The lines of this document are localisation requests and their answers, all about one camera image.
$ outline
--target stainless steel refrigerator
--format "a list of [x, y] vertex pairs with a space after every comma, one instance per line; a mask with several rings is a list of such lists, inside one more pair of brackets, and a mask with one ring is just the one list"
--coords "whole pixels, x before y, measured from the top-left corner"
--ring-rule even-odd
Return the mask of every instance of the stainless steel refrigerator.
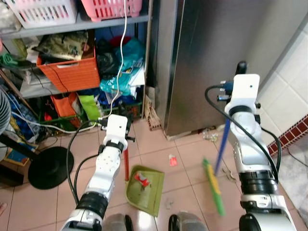
[[205, 89], [232, 79], [241, 60], [262, 83], [307, 9], [307, 0], [155, 0], [150, 61], [165, 133], [224, 123]]

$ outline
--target dustpan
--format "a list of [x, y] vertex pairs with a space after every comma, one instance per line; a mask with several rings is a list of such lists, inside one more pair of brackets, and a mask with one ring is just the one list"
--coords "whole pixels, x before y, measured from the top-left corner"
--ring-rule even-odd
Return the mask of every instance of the dustpan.
[[[137, 172], [145, 176], [150, 184], [142, 187], [139, 181], [134, 179]], [[144, 167], [134, 166], [126, 188], [126, 198], [132, 206], [157, 217], [160, 199], [163, 191], [165, 174], [163, 172]]]

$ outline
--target tiled floor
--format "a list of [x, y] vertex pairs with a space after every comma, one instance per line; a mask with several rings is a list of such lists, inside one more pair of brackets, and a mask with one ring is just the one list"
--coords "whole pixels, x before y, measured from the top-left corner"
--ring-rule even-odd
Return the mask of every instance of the tiled floor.
[[[134, 122], [131, 136], [135, 143], [129, 143], [129, 164], [142, 164], [165, 172], [163, 195], [158, 217], [154, 218], [130, 206], [125, 198], [124, 164], [116, 178], [115, 191], [106, 211], [106, 215], [126, 213], [132, 218], [136, 231], [167, 231], [167, 222], [171, 214], [189, 211], [206, 222], [210, 231], [237, 231], [238, 221], [244, 213], [240, 207], [239, 182], [227, 180], [222, 171], [219, 173], [219, 186], [222, 191], [227, 215], [217, 215], [212, 200], [209, 183], [202, 168], [202, 159], [206, 157], [211, 164], [217, 157], [217, 143], [203, 140], [202, 134], [191, 135], [176, 141], [167, 141], [161, 130], [149, 131], [146, 121]], [[75, 168], [82, 159], [97, 152], [104, 132], [92, 129], [77, 136], [72, 146], [75, 157]], [[55, 145], [66, 147], [70, 136], [59, 138]], [[49, 146], [55, 138], [48, 139], [44, 145]], [[169, 165], [169, 154], [176, 156], [178, 165]], [[231, 156], [231, 147], [227, 146], [224, 164], [235, 171]], [[78, 194], [81, 195], [95, 170], [95, 160], [88, 161], [80, 171], [78, 178]], [[27, 167], [19, 168], [27, 172]], [[28, 182], [22, 186], [8, 188], [0, 185], [0, 201], [9, 204], [8, 209], [0, 217], [0, 231], [58, 231], [70, 212], [74, 209], [74, 200], [65, 181], [51, 190], [37, 190]], [[298, 231], [307, 231], [303, 221], [294, 209], [292, 202], [286, 197], [287, 206], [295, 221]]]

